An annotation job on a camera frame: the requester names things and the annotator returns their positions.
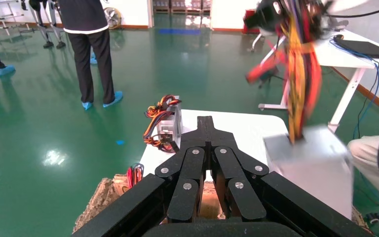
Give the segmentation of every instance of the computer mouse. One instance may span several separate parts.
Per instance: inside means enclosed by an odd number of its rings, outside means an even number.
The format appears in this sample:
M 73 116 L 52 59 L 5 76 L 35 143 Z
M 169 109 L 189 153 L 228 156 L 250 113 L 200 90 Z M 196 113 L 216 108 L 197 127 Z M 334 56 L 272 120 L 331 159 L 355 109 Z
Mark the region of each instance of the computer mouse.
M 334 36 L 334 41 L 338 41 L 338 40 L 343 40 L 343 35 L 335 35 Z

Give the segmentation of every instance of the blue cable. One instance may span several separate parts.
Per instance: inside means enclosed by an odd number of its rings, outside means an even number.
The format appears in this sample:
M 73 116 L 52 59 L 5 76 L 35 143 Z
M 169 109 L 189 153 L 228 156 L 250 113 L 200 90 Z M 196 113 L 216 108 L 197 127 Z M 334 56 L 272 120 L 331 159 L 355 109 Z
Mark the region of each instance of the blue cable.
M 374 63 L 376 69 L 377 69 L 377 74 L 376 74 L 376 81 L 377 81 L 377 87 L 376 87 L 376 91 L 374 93 L 374 96 L 373 98 L 371 99 L 371 101 L 369 102 L 369 104 L 367 105 L 365 111 L 363 112 L 361 118 L 358 120 L 357 122 L 357 125 L 355 126 L 354 128 L 354 133 L 352 135 L 352 137 L 355 139 L 355 134 L 358 130 L 358 126 L 361 122 L 361 120 L 365 117 L 365 115 L 367 114 L 367 111 L 368 109 L 371 107 L 371 105 L 374 103 L 374 100 L 376 99 L 376 95 L 377 95 L 377 92 L 379 90 L 379 62 L 377 62 L 376 60 L 374 60 L 372 57 L 368 56 L 368 55 L 365 55 L 365 54 L 362 54 L 362 53 L 359 53 L 359 52 L 356 52 L 356 51 L 353 51 L 353 50 L 349 50 L 349 49 L 346 49 L 346 48 L 343 48 L 339 45 L 337 45 L 333 40 L 329 41 L 333 46 L 335 46 L 336 48 L 340 49 L 340 50 L 343 50 L 345 52 L 348 52 L 350 54 L 353 54 L 353 55 L 356 55 L 356 56 L 359 56 L 359 57 L 363 57 L 363 58 L 366 58 L 368 60 L 370 60 L 372 63 Z
M 376 99 L 376 95 L 377 95 L 377 92 L 379 90 L 379 62 L 377 62 L 376 60 L 374 60 L 372 57 L 368 56 L 368 55 L 365 55 L 365 54 L 362 54 L 362 53 L 359 53 L 359 52 L 356 52 L 356 51 L 353 51 L 353 50 L 349 50 L 349 49 L 346 49 L 346 48 L 343 48 L 343 47 L 340 47 L 339 45 L 337 45 L 333 40 L 329 41 L 333 46 L 335 46 L 336 48 L 340 49 L 340 50 L 343 50 L 345 52 L 348 52 L 350 54 L 353 54 L 353 55 L 356 55 L 356 56 L 359 56 L 359 57 L 363 57 L 363 58 L 366 58 L 368 60 L 370 60 L 372 63 L 374 63 L 376 69 L 377 69 L 377 74 L 376 74 L 376 81 L 377 81 L 377 87 L 376 87 L 376 91 L 374 93 L 374 96 L 373 98 L 371 99 L 371 101 L 369 102 L 369 104 L 367 105 L 365 111 L 363 112 L 361 118 L 358 120 L 357 122 L 357 125 L 355 126 L 354 128 L 354 133 L 353 133 L 353 138 L 355 139 L 355 134 L 358 130 L 358 126 L 361 122 L 361 120 L 364 118 L 364 116 L 367 114 L 367 111 L 368 109 L 370 108 L 370 106 L 374 103 L 374 100 Z M 367 188 L 370 190 L 371 193 L 373 193 L 373 195 L 379 200 L 379 195 L 376 193 L 375 190 L 372 189 L 372 187 L 370 187 L 370 184 L 368 183 L 368 181 L 364 178 L 364 175 L 360 172 L 360 175 L 361 175 L 361 178 L 362 180 L 364 181 L 364 184 L 367 186 Z

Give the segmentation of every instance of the white stripe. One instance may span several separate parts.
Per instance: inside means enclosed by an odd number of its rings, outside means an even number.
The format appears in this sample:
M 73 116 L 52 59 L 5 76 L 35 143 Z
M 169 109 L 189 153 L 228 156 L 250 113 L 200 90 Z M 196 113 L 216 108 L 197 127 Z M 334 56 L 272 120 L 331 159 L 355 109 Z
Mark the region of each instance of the white stripe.
M 85 35 L 97 33 L 97 32 L 100 32 L 100 31 L 103 31 L 103 30 L 106 30 L 106 29 L 108 29 L 108 25 L 105 26 L 105 27 L 103 27 L 103 28 L 100 28 L 100 29 L 97 29 L 97 30 L 93 30 L 93 31 L 73 31 L 73 30 L 69 30 L 69 29 L 64 28 L 65 32 L 67 32 L 67 33 L 71 33 L 71 34 L 85 34 Z

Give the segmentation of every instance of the blue shoe cover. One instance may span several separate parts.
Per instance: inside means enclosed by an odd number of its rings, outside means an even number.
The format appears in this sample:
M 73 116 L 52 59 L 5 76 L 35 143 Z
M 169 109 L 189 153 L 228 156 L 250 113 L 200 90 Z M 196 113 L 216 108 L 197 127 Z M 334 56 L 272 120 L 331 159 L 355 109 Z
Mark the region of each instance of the blue shoe cover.
M 92 103 L 91 102 L 86 102 L 86 103 L 83 103 L 82 102 L 82 106 L 85 110 L 89 110 L 89 108 L 92 107 Z
M 91 58 L 91 59 L 89 60 L 89 62 L 90 62 L 91 64 L 98 64 L 98 61 L 97 61 L 96 58 Z
M 123 98 L 123 92 L 122 91 L 116 91 L 114 96 L 115 96 L 114 101 L 112 101 L 109 104 L 103 104 L 102 106 L 104 106 L 104 108 L 105 108 L 105 107 L 108 107 L 110 105 L 117 103 L 118 101 L 120 101 Z
M 8 73 L 12 73 L 14 71 L 15 71 L 15 67 L 12 65 L 8 65 L 8 66 L 0 69 L 0 77 L 3 75 L 6 75 Z

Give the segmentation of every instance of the laptop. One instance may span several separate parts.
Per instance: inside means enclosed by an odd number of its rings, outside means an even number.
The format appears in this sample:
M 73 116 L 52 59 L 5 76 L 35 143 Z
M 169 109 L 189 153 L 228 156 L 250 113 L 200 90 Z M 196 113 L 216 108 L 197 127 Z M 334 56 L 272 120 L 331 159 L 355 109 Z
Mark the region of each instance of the laptop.
M 379 47 L 367 41 L 354 41 L 354 40 L 343 40 L 339 39 L 336 44 L 372 58 L 379 58 Z

